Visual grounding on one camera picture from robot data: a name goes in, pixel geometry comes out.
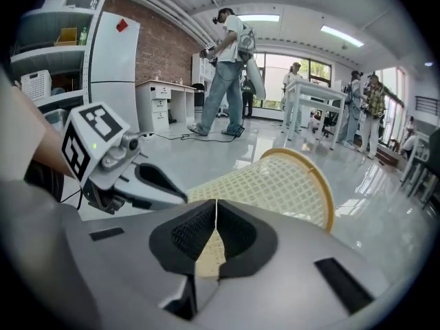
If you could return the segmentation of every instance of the ceiling light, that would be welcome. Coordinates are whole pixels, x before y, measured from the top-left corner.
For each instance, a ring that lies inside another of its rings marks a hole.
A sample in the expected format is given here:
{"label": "ceiling light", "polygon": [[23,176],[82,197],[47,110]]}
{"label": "ceiling light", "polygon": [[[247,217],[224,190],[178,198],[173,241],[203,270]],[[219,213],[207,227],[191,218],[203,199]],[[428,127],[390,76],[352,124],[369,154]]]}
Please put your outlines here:
{"label": "ceiling light", "polygon": [[333,28],[327,27],[326,25],[324,25],[321,30],[323,32],[332,34],[334,36],[337,36],[338,38],[344,39],[345,41],[348,41],[349,43],[357,46],[357,47],[361,47],[363,46],[363,42],[358,41],[357,39],[354,39],[352,36],[349,36],[348,34],[342,33],[338,30],[334,30]]}
{"label": "ceiling light", "polygon": [[239,16],[239,18],[243,22],[248,22],[248,21],[278,22],[278,21],[280,21],[279,14],[242,14],[241,16]]}

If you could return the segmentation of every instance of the drawer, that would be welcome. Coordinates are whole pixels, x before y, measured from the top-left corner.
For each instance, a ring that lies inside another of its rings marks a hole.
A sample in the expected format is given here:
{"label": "drawer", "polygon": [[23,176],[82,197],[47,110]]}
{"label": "drawer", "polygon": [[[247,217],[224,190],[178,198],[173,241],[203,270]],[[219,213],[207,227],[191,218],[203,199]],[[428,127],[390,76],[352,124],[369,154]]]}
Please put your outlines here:
{"label": "drawer", "polygon": [[168,125],[168,115],[166,111],[159,113],[152,113],[153,116],[153,128],[154,131],[167,131]]}
{"label": "drawer", "polygon": [[171,99],[171,89],[168,87],[150,87],[151,99]]}
{"label": "drawer", "polygon": [[166,99],[154,99],[151,101],[152,113],[159,113],[167,110],[168,110],[168,105],[166,104]]}

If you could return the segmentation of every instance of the ceiling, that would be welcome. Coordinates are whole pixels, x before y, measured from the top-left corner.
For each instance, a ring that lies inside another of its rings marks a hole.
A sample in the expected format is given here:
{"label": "ceiling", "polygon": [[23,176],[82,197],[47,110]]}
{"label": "ceiling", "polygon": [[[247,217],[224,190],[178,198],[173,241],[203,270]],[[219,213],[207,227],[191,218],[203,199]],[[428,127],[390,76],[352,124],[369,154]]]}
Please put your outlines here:
{"label": "ceiling", "polygon": [[[365,71],[400,65],[417,75],[429,59],[418,32],[396,0],[135,1],[169,14],[204,42],[222,37],[221,26],[214,25],[212,18],[219,8],[230,7],[236,14],[280,15],[279,22],[250,23],[257,45],[303,50]],[[364,45],[358,48],[345,43],[348,48],[342,49],[343,40],[320,31],[324,24]]]}

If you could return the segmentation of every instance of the red magnet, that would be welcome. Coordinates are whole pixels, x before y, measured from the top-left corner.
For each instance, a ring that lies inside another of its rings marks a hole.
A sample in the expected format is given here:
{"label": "red magnet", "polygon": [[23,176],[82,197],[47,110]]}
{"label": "red magnet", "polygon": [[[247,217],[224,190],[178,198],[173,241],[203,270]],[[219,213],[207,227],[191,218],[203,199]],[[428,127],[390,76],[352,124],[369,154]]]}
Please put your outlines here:
{"label": "red magnet", "polygon": [[116,29],[118,32],[122,32],[125,28],[127,28],[129,25],[124,19],[121,19],[119,23],[116,25]]}

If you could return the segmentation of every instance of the refrigerator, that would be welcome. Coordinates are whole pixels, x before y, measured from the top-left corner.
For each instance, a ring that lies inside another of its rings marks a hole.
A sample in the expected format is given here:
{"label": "refrigerator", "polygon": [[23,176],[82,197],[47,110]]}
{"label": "refrigerator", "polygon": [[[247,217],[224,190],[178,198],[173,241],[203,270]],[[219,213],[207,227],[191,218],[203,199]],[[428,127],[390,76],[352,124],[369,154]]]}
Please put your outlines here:
{"label": "refrigerator", "polygon": [[140,23],[103,12],[93,42],[91,101],[109,105],[133,132],[139,131],[135,99],[136,48]]}

